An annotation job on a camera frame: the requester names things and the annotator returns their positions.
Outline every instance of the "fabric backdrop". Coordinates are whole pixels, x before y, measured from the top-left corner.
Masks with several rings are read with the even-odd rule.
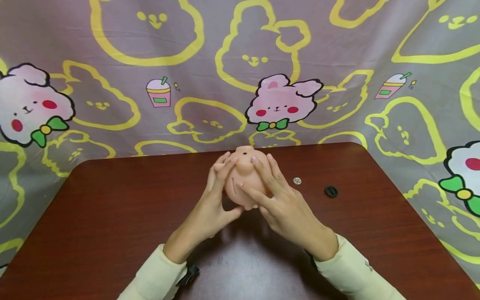
[[[351,141],[480,283],[479,11],[0,0],[0,265],[83,161]]]

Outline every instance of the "wrist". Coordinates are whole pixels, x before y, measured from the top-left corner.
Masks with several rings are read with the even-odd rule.
[[[314,231],[305,250],[319,262],[331,260],[338,252],[338,239],[335,232],[331,228],[320,224]]]

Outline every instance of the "black object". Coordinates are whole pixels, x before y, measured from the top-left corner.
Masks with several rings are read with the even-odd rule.
[[[318,272],[317,265],[315,264],[315,259],[313,258],[313,255],[311,255],[307,250],[305,250],[305,252],[308,254],[308,257],[310,258],[310,265],[312,266],[312,268],[315,269],[315,271]]]
[[[191,283],[195,276],[197,276],[199,271],[200,269],[197,268],[197,266],[195,266],[194,264],[187,265],[187,274],[185,274],[185,276],[182,277],[182,279],[180,279],[180,281],[175,286],[183,287]]]
[[[327,186],[325,188],[325,193],[332,198],[335,198],[338,196],[338,191],[333,185]]]

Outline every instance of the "bunny ear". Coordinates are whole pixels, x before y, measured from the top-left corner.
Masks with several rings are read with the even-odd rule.
[[[264,78],[258,84],[258,89],[271,89],[290,84],[290,79],[285,74],[277,74],[267,78]]]
[[[311,97],[318,93],[324,84],[319,79],[312,79],[304,82],[294,83],[294,87],[297,88],[297,95],[302,97]]]
[[[34,67],[32,64],[24,63],[8,71],[8,75],[15,75],[23,78],[28,84],[47,86],[48,73]]]

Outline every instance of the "green bow tie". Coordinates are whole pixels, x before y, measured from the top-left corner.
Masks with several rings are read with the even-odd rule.
[[[465,181],[460,175],[442,179],[438,182],[438,185],[443,190],[454,193],[458,199],[465,202],[465,207],[472,215],[480,217],[480,197],[466,188]]]
[[[40,126],[39,129],[34,130],[30,135],[32,140],[34,140],[41,148],[45,148],[47,145],[47,135],[52,131],[64,131],[68,129],[68,124],[65,121],[58,117],[51,117],[45,125]]]
[[[260,122],[257,126],[257,131],[265,131],[267,129],[285,129],[288,126],[288,119],[281,119],[278,122]]]

